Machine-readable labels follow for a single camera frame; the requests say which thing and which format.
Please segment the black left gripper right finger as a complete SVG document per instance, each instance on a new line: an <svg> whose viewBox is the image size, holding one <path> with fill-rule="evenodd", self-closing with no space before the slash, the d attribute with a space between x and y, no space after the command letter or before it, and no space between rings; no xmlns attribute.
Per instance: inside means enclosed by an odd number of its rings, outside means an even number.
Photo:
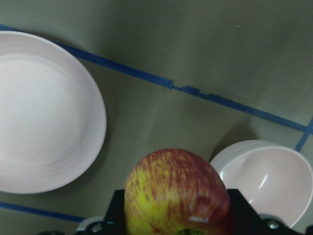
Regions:
<svg viewBox="0 0 313 235"><path fill-rule="evenodd" d="M230 197L231 235L297 235L274 218L261 218L238 189L227 190Z"/></svg>

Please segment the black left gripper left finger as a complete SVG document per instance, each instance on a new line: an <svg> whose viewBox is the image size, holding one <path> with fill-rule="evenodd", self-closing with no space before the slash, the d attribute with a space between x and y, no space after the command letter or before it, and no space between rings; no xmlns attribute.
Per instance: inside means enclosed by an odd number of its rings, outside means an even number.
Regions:
<svg viewBox="0 0 313 235"><path fill-rule="evenodd" d="M84 230L86 235L125 235L124 189L116 190L103 219L90 222Z"/></svg>

